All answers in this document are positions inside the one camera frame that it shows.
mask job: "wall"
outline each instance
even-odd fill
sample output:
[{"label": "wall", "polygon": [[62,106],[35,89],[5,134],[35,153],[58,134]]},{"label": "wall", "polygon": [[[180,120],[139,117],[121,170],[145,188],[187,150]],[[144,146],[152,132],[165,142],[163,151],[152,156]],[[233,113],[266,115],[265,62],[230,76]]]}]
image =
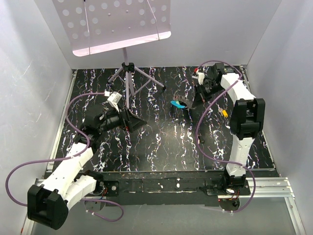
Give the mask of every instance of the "wall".
[{"label": "wall", "polygon": [[291,182],[307,234],[313,234],[312,25],[312,1],[282,1],[248,64],[251,89],[267,102],[269,147]]},{"label": "wall", "polygon": [[[0,0],[0,6],[0,231],[8,235],[20,233],[26,208],[6,195],[5,178],[21,163],[49,158],[71,69],[33,0]],[[45,167],[18,170],[12,194],[26,203]]]},{"label": "wall", "polygon": [[[73,55],[52,0],[35,0],[72,69],[116,68],[122,50]],[[199,65],[209,59],[247,64],[281,0],[172,0],[172,36],[128,48],[138,67]]]}]

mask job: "hole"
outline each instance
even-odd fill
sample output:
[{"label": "hole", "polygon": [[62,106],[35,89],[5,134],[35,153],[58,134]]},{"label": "hole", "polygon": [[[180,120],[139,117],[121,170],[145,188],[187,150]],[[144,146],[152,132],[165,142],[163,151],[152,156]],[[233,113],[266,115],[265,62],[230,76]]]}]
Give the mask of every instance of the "hole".
[{"label": "hole", "polygon": [[69,15],[69,11],[68,10],[63,10],[62,11],[63,15],[68,16]]},{"label": "hole", "polygon": [[68,22],[67,25],[68,25],[69,28],[73,28],[74,27],[74,24],[72,22]]},{"label": "hole", "polygon": [[89,11],[94,11],[94,10],[95,10],[94,5],[90,5],[90,6],[88,7],[88,9],[89,9]]},{"label": "hole", "polygon": [[108,5],[104,2],[104,3],[101,4],[101,7],[102,7],[102,9],[107,9]]},{"label": "hole", "polygon": [[86,25],[86,21],[81,20],[81,21],[80,21],[80,25],[85,26],[85,25]]},{"label": "hole", "polygon": [[83,10],[80,8],[80,7],[77,7],[76,8],[76,13],[77,14],[81,14],[83,12]]},{"label": "hole", "polygon": [[115,2],[114,2],[114,6],[115,6],[115,7],[119,7],[119,1],[115,1]]}]

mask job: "purple cable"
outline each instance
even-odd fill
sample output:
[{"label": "purple cable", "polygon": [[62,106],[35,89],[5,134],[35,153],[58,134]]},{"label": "purple cable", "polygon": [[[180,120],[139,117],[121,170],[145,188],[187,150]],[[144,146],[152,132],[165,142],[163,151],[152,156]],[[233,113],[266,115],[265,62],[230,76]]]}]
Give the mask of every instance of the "purple cable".
[{"label": "purple cable", "polygon": [[[65,109],[66,120],[67,120],[67,122],[69,123],[69,125],[70,125],[75,131],[77,131],[78,133],[80,133],[81,135],[83,135],[83,136],[87,139],[87,145],[86,145],[86,147],[85,147],[82,151],[80,151],[79,153],[73,155],[73,157],[79,156],[80,154],[82,154],[83,152],[85,152],[85,151],[88,149],[88,147],[89,147],[90,140],[89,140],[89,137],[88,137],[84,132],[80,131],[80,130],[79,130],[76,126],[74,126],[74,125],[70,122],[70,120],[68,119],[68,110],[69,110],[69,107],[71,106],[71,104],[72,104],[75,100],[77,100],[77,99],[79,99],[79,98],[81,98],[81,97],[83,97],[83,96],[86,96],[86,95],[97,95],[97,94],[104,94],[104,93],[86,93],[86,94],[81,94],[81,95],[75,97],[74,99],[72,99],[72,100],[70,101],[70,103],[67,105],[66,109]],[[12,174],[13,174],[17,169],[19,169],[19,168],[21,168],[21,167],[23,167],[23,166],[25,166],[25,165],[30,165],[30,164],[35,164],[35,163],[60,162],[60,161],[63,161],[63,160],[68,160],[68,159],[71,159],[71,157],[57,158],[57,159],[48,159],[48,160],[30,161],[30,162],[26,162],[26,163],[23,163],[23,164],[18,165],[18,166],[15,167],[13,170],[11,170],[11,172],[8,174],[8,176],[7,176],[6,179],[5,179],[5,190],[6,190],[6,193],[8,194],[8,196],[9,196],[9,198],[10,198],[13,202],[15,202],[16,204],[18,204],[18,205],[20,205],[20,206],[27,207],[27,204],[22,203],[22,202],[19,202],[18,200],[16,200],[16,199],[12,196],[12,194],[11,194],[11,192],[10,192],[10,189],[9,189],[9,180],[10,180],[10,177],[12,176]]]},{"label": "purple cable", "polygon": [[122,214],[121,214],[117,219],[109,219],[109,218],[106,218],[106,217],[104,217],[104,216],[102,216],[102,215],[96,213],[96,212],[87,210],[87,211],[90,212],[91,214],[95,214],[96,216],[98,216],[98,217],[100,217],[100,218],[102,218],[102,219],[104,219],[104,220],[106,220],[106,221],[108,221],[108,222],[116,222],[116,221],[120,220],[120,219],[123,217],[123,215],[124,215],[124,209],[123,209],[123,207],[122,207],[120,204],[116,203],[116,202],[112,202],[112,201],[108,201],[108,200],[103,200],[103,199],[87,199],[87,198],[83,198],[82,201],[86,201],[86,202],[106,202],[106,203],[109,203],[109,204],[118,206],[118,207],[121,209]]},{"label": "purple cable", "polygon": [[[221,98],[226,92],[228,92],[231,88],[233,88],[233,87],[238,83],[238,81],[242,78],[242,76],[243,76],[242,73],[241,73],[238,69],[236,69],[234,66],[232,66],[232,65],[230,65],[230,64],[228,64],[228,63],[226,63],[226,62],[218,61],[218,60],[209,60],[209,61],[206,61],[206,62],[202,63],[202,64],[198,67],[198,69],[199,69],[201,66],[203,66],[203,65],[205,65],[205,64],[207,64],[207,63],[209,63],[209,62],[221,62],[221,63],[227,64],[228,66],[231,66],[233,69],[235,69],[235,70],[238,72],[239,78],[238,78],[238,80],[235,81],[231,86],[229,86],[225,91],[223,91],[220,95],[218,95],[218,96],[209,104],[209,106],[206,108],[206,110],[205,110],[204,113],[202,114],[202,116],[201,116],[201,118],[200,118],[200,120],[199,120],[199,122],[198,122],[198,124],[197,124],[197,127],[196,127],[196,140],[198,139],[198,134],[199,134],[200,125],[201,125],[201,123],[202,123],[202,121],[203,121],[205,115],[207,114],[207,112],[210,110],[210,108],[213,106],[213,104],[215,104],[216,101],[218,101],[219,98]],[[200,144],[199,144],[198,141],[196,141],[196,145],[197,145],[198,149],[200,150],[200,152],[201,152],[205,157],[207,157],[208,159],[211,159],[211,160],[213,160],[213,161],[220,162],[220,163],[236,164],[236,165],[242,166],[244,169],[246,169],[247,171],[250,172],[250,174],[251,174],[251,176],[252,176],[252,179],[253,179],[253,191],[252,191],[251,197],[249,198],[249,200],[247,201],[247,203],[246,203],[243,207],[241,207],[240,209],[238,209],[238,210],[236,210],[236,211],[234,211],[234,212],[240,212],[240,211],[242,211],[244,208],[246,208],[246,207],[250,204],[250,202],[252,201],[253,196],[254,196],[254,194],[255,194],[256,183],[255,183],[255,177],[254,177],[252,171],[251,171],[249,168],[247,168],[246,166],[242,165],[241,163],[237,163],[237,162],[233,162],[233,161],[218,160],[218,159],[214,159],[214,158],[212,158],[212,157],[209,157],[208,155],[206,155],[206,153],[203,151],[203,149],[200,148]]]}]

